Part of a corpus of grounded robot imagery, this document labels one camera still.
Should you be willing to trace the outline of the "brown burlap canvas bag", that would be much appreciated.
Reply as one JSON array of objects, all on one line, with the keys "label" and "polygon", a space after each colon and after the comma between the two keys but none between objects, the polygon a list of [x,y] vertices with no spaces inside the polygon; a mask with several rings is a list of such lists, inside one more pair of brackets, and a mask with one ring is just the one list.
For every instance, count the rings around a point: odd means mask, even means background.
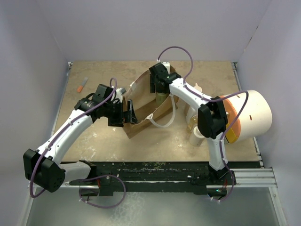
[{"label": "brown burlap canvas bag", "polygon": [[146,70],[130,84],[129,90],[123,96],[124,109],[127,110],[127,102],[132,100],[137,124],[124,124],[123,130],[128,138],[133,138],[138,133],[148,128],[151,122],[146,119],[153,114],[154,121],[165,117],[172,112],[172,99],[168,96],[161,105],[156,103],[156,94],[150,93],[150,71]]}]

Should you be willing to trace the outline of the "beige jar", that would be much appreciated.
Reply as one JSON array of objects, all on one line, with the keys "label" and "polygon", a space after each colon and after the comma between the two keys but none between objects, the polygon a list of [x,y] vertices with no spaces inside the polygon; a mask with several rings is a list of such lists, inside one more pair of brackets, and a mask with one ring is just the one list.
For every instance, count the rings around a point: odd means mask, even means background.
[{"label": "beige jar", "polygon": [[156,104],[160,106],[168,98],[168,96],[169,95],[166,93],[156,93]]}]

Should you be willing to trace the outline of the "tan pump lotion bottle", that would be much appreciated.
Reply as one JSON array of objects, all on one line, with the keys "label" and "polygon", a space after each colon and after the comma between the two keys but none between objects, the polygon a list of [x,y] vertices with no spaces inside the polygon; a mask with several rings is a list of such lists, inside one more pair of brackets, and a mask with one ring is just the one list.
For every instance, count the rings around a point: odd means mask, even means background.
[{"label": "tan pump lotion bottle", "polygon": [[195,83],[194,88],[195,88],[196,90],[198,90],[199,92],[202,92],[202,91],[203,91],[202,88],[201,88],[197,83]]}]

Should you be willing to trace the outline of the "white bottle with black cap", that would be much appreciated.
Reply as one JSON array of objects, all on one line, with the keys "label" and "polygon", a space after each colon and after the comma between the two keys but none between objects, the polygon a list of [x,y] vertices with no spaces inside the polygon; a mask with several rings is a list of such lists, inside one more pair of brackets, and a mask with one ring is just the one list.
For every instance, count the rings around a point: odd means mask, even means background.
[{"label": "white bottle with black cap", "polygon": [[196,111],[194,108],[192,107],[189,107],[188,111],[187,111],[187,114],[186,114],[186,122],[189,123],[190,122],[190,119],[196,115]]}]

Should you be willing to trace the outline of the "clear amber liquid bottle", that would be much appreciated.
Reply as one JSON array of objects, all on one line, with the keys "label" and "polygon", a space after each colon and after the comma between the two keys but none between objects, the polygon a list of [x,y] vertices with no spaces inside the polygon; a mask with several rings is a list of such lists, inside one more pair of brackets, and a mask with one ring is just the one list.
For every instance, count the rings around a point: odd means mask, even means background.
[{"label": "clear amber liquid bottle", "polygon": [[186,128],[186,131],[188,133],[191,133],[193,131],[193,128],[195,126],[197,126],[197,123],[198,123],[198,117],[196,115],[192,116],[190,119],[189,119],[189,122],[188,122],[188,125],[187,125],[187,128]]}]

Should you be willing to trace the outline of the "cream round bottle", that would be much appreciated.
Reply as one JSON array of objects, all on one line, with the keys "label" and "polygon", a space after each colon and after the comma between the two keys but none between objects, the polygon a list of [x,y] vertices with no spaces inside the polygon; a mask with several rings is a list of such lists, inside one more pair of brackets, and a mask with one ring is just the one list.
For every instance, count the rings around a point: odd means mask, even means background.
[{"label": "cream round bottle", "polygon": [[198,127],[195,126],[190,134],[189,142],[192,146],[201,146],[205,137],[200,133]]}]

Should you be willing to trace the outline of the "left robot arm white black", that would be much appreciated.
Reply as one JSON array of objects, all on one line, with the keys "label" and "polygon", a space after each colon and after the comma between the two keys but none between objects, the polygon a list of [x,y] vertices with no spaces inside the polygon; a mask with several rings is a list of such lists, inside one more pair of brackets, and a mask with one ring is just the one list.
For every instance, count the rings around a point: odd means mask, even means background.
[{"label": "left robot arm white black", "polygon": [[126,123],[137,124],[131,100],[124,110],[124,88],[98,85],[96,92],[79,100],[67,121],[58,131],[36,150],[28,149],[24,155],[25,177],[30,181],[30,194],[35,198],[33,186],[49,192],[56,191],[64,182],[82,180],[91,185],[96,181],[96,166],[80,160],[63,164],[62,159],[77,140],[96,120],[105,117],[108,126],[123,127]]}]

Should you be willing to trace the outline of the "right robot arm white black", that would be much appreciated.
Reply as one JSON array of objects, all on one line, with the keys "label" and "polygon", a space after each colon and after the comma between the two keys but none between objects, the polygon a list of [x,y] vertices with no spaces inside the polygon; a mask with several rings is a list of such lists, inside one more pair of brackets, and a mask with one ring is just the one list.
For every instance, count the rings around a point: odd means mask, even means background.
[{"label": "right robot arm white black", "polygon": [[150,93],[177,96],[196,110],[197,128],[208,144],[209,179],[214,184],[220,184],[229,172],[223,134],[228,118],[223,102],[218,101],[219,97],[204,95],[186,83],[178,73],[169,73],[163,63],[155,64],[149,71]]}]

